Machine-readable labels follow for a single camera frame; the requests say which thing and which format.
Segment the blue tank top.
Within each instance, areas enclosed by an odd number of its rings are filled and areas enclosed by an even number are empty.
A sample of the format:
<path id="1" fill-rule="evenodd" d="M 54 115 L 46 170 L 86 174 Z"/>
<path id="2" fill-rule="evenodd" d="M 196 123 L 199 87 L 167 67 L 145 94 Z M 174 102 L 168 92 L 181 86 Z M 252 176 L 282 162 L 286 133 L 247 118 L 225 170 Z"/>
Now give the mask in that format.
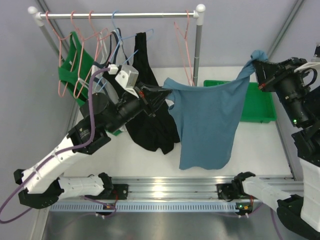
<path id="1" fill-rule="evenodd" d="M 255 60 L 268 60 L 254 50 L 236 79 L 216 86 L 188 86 L 171 78 L 163 88 L 171 90 L 168 112 L 173 117 L 181 143 L 180 170 L 199 167 L 222 169 L 230 160 L 241 120 Z"/>

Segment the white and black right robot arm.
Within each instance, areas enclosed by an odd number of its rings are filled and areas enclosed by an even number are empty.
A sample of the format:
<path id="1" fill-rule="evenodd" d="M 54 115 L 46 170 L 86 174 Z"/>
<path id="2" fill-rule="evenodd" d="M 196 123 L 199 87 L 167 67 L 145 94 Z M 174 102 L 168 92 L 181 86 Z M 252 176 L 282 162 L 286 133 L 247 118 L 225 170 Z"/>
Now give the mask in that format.
<path id="1" fill-rule="evenodd" d="M 319 65 L 297 57 L 279 63 L 253 61 L 259 89 L 275 92 L 291 124 L 300 129 L 291 136 L 302 167 L 303 196 L 280 190 L 250 171 L 217 185 L 220 200 L 256 198 L 276 212 L 288 230 L 308 240 L 320 238 L 320 88 L 311 89 Z"/>

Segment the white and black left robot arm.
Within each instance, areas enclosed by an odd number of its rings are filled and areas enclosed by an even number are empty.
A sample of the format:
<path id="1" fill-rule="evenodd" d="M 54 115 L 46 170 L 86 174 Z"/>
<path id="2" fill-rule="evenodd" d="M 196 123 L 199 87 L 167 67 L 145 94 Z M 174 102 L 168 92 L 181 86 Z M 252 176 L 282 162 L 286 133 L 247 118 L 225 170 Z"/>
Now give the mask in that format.
<path id="1" fill-rule="evenodd" d="M 129 92 L 118 103 L 104 93 L 94 93 L 80 108 L 84 118 L 63 138 L 54 150 L 29 169 L 17 169 L 14 180 L 22 186 L 20 204 L 33 209 L 47 208 L 59 200 L 85 196 L 107 200 L 114 192 L 112 179 L 106 173 L 87 177 L 63 177 L 75 163 L 111 141 L 114 133 L 141 112 L 154 116 L 172 92 L 161 87 L 134 87 L 137 96 Z"/>

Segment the black tank top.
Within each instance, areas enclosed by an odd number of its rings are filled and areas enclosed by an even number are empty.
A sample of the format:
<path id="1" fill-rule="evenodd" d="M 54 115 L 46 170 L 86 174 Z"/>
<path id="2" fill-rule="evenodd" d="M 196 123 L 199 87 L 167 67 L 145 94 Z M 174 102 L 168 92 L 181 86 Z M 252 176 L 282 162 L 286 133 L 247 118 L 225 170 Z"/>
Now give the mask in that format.
<path id="1" fill-rule="evenodd" d="M 148 86 L 157 86 L 158 82 L 150 67 L 147 51 L 147 35 L 145 32 L 135 36 L 132 66 L 139 72 L 137 83 Z M 155 112 L 154 117 L 149 117 L 141 112 L 125 125 L 131 139 L 145 150 L 155 152 L 161 149 L 164 155 L 174 149 L 180 142 L 177 127 L 173 117 L 168 112 L 168 105 L 164 102 Z"/>

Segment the white navy-trimmed tank top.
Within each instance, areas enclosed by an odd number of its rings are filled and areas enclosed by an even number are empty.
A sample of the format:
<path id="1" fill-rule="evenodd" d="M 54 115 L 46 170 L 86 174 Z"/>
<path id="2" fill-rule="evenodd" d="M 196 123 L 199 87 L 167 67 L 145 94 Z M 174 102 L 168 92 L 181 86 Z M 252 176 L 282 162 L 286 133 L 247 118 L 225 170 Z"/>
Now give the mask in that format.
<path id="1" fill-rule="evenodd" d="M 91 73 L 107 67 L 109 64 L 119 64 L 126 60 L 121 41 L 121 30 L 114 29 L 107 35 L 102 31 L 97 36 L 98 50 L 95 55 L 95 61 L 92 64 Z M 118 94 L 114 87 L 103 77 L 104 73 L 99 73 L 93 82 L 92 92 L 103 93 L 109 97 L 113 103 L 118 102 Z"/>

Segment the empty pink hanger right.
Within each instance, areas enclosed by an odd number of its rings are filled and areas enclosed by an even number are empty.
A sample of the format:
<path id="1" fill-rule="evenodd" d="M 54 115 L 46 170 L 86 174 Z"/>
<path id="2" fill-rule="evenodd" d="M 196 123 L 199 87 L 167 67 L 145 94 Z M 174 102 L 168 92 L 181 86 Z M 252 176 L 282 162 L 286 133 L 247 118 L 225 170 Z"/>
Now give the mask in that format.
<path id="1" fill-rule="evenodd" d="M 195 81 L 193 80 L 193 68 L 191 64 L 190 51 L 188 46 L 188 32 L 190 26 L 190 14 L 189 11 L 186 10 L 187 23 L 185 30 L 182 31 L 177 22 L 173 23 L 174 32 L 176 36 L 177 46 L 179 50 L 179 54 L 182 60 L 182 66 L 184 69 L 184 73 L 187 79 L 187 83 L 189 86 L 194 87 Z"/>

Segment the blue hanger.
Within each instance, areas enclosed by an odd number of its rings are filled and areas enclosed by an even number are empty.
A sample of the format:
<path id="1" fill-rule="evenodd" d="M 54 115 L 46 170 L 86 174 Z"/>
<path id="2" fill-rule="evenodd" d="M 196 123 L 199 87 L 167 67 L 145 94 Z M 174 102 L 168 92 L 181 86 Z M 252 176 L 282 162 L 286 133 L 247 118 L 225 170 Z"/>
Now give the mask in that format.
<path id="1" fill-rule="evenodd" d="M 118 12 L 119 12 L 118 10 L 115 10 L 111 16 L 111 21 L 112 21 L 114 30 L 110 33 L 110 36 L 109 36 L 109 52 L 108 52 L 107 61 L 103 64 L 104 67 L 108 66 L 109 63 L 111 64 L 120 63 L 120 64 L 129 65 L 130 59 L 138 52 L 138 50 L 135 50 L 134 53 L 129 57 L 127 57 L 127 55 L 125 54 L 124 47 L 123 47 L 123 40 L 136 37 L 138 34 L 122 38 L 121 30 L 120 28 L 116 27 L 116 24 L 114 21 L 115 14 Z M 108 83 L 106 82 L 104 85 L 106 90 L 108 91 Z"/>

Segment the green tank top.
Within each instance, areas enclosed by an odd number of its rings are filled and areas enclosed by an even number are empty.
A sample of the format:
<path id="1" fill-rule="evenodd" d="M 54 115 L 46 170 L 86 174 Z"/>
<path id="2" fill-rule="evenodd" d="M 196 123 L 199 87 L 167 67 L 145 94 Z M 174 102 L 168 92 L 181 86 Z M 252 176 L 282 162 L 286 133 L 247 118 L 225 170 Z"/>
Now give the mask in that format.
<path id="1" fill-rule="evenodd" d="M 75 89 L 75 84 L 78 79 L 78 68 L 79 68 L 79 59 L 80 59 L 80 53 L 81 53 L 81 42 L 78 38 L 78 35 L 75 31 L 73 32 L 73 44 L 75 46 L 75 52 L 76 52 L 76 60 L 75 60 L 75 66 L 74 69 L 71 73 L 71 82 L 73 83 L 73 88 L 69 90 L 69 93 L 73 95 L 74 89 Z M 94 59 L 86 52 L 84 49 L 83 51 L 83 58 L 82 58 L 82 64 L 81 64 L 81 71 L 80 71 L 80 76 L 82 77 L 82 80 L 85 80 L 85 78 L 88 75 L 86 83 L 89 83 L 89 79 L 91 77 L 91 69 L 93 65 Z"/>

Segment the pink hanger far left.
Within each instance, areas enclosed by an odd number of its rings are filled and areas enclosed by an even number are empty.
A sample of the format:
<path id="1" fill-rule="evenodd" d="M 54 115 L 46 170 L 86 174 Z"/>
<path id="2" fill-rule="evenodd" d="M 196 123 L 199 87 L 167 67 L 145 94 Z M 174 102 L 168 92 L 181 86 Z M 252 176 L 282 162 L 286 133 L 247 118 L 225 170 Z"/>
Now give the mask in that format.
<path id="1" fill-rule="evenodd" d="M 74 87 L 72 83 L 72 72 L 75 68 L 77 53 L 73 43 L 73 32 L 66 36 L 59 35 L 57 30 L 49 19 L 50 11 L 45 12 L 45 19 L 51 26 L 53 33 L 58 39 L 58 95 L 63 98 L 66 92 Z M 66 51 L 66 58 L 63 58 L 63 43 L 69 42 L 68 51 Z"/>

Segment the green plastic tray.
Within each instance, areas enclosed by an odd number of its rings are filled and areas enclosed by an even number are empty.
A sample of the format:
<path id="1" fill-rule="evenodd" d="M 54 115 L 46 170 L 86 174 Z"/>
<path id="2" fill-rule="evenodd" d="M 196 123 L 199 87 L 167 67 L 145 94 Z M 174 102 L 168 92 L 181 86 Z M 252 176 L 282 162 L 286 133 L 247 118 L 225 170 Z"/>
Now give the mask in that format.
<path id="1" fill-rule="evenodd" d="M 231 81 L 205 80 L 204 87 L 212 93 L 203 115 L 215 129 L 237 127 L 240 121 L 269 123 L 277 119 L 272 94 L 262 92 L 248 78 Z"/>

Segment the metal clothes rack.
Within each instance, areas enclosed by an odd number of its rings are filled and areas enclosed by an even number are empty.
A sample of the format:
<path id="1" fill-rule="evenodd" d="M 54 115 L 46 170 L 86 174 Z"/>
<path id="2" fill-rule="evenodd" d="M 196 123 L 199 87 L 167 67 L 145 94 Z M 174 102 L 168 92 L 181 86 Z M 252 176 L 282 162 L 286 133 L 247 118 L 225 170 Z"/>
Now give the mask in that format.
<path id="1" fill-rule="evenodd" d="M 58 56 L 60 49 L 54 42 L 50 33 L 45 27 L 45 20 L 56 20 L 56 19 L 86 19 L 91 17 L 92 19 L 163 19 L 163 18 L 188 18 L 196 20 L 196 33 L 195 33 L 195 50 L 194 50 L 194 61 L 193 61 L 193 73 L 192 83 L 198 85 L 199 76 L 199 65 L 200 65 L 200 50 L 201 50 L 201 39 L 202 29 L 204 24 L 204 17 L 206 7 L 204 4 L 198 4 L 195 10 L 191 12 L 135 12 L 135 13 L 49 13 L 45 14 L 34 6 L 30 6 L 27 9 L 29 15 L 33 18 L 35 24 L 40 28 L 45 39 L 53 49 L 54 53 Z"/>

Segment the aluminium mounting rail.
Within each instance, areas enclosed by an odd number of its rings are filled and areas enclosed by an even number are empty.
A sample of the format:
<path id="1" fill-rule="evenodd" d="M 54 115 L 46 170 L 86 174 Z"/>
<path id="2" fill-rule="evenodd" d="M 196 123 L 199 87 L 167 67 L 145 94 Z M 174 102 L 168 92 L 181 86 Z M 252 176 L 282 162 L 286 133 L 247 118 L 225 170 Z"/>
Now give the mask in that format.
<path id="1" fill-rule="evenodd" d="M 232 187 L 232 177 L 113 177 L 104 187 L 96 176 L 61 177 L 64 198 L 95 200 L 211 200 Z"/>

